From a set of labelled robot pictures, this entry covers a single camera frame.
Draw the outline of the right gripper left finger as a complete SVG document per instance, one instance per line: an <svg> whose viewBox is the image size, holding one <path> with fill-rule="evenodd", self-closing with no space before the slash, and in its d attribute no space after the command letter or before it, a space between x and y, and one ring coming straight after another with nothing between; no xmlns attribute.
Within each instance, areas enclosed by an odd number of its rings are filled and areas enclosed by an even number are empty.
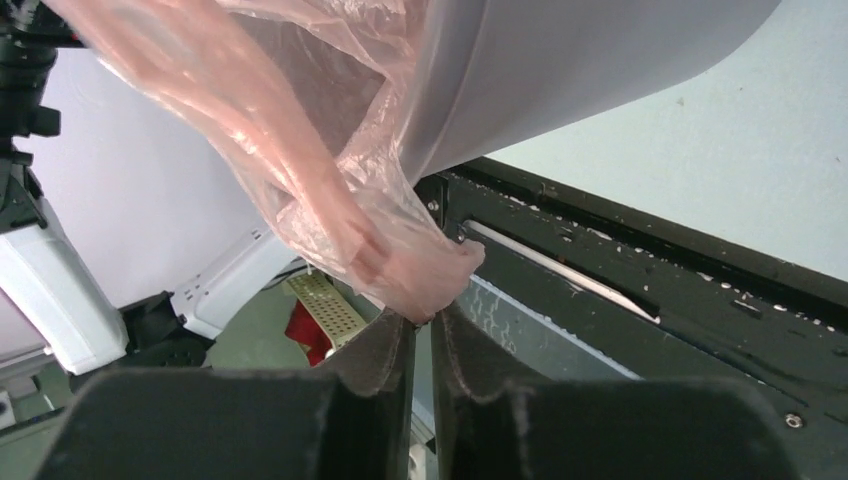
<svg viewBox="0 0 848 480"><path fill-rule="evenodd" d="M403 479L415 329L387 312L320 365L126 368L73 401L39 479Z"/></svg>

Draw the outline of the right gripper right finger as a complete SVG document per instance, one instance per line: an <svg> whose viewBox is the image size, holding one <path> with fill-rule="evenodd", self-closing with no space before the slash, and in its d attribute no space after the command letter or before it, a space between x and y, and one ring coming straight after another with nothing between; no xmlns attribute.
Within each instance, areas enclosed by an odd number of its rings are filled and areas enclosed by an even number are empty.
<svg viewBox="0 0 848 480"><path fill-rule="evenodd" d="M756 392L716 380L553 380L457 306L431 323L444 479L796 479Z"/></svg>

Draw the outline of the pink plastic trash bag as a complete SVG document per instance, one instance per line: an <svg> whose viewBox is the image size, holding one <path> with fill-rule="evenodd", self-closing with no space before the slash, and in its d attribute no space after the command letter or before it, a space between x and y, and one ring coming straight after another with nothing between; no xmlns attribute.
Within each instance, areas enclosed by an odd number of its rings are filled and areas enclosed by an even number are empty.
<svg viewBox="0 0 848 480"><path fill-rule="evenodd" d="M448 239L404 173L425 1L54 1L135 89L202 133L276 235L415 322L483 247Z"/></svg>

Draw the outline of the grey round trash bin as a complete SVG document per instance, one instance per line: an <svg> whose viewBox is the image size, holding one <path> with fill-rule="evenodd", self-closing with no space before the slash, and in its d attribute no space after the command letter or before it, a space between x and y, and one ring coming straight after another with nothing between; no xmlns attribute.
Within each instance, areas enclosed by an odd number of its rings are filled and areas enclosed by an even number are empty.
<svg viewBox="0 0 848 480"><path fill-rule="evenodd" d="M773 1L433 1L402 117L411 182L708 70Z"/></svg>

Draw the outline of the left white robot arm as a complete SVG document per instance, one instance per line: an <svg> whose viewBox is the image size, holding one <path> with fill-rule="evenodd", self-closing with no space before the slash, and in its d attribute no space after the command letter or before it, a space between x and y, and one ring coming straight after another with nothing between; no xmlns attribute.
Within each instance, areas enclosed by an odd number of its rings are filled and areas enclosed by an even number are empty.
<svg viewBox="0 0 848 480"><path fill-rule="evenodd" d="M197 367L258 292L306 269L266 226L251 228L173 292L123 308L97 284L45 197L33 157L15 139L55 137L61 114L42 103L72 28L41 1L1 5L1 384L30 383L57 362L73 388L115 366Z"/></svg>

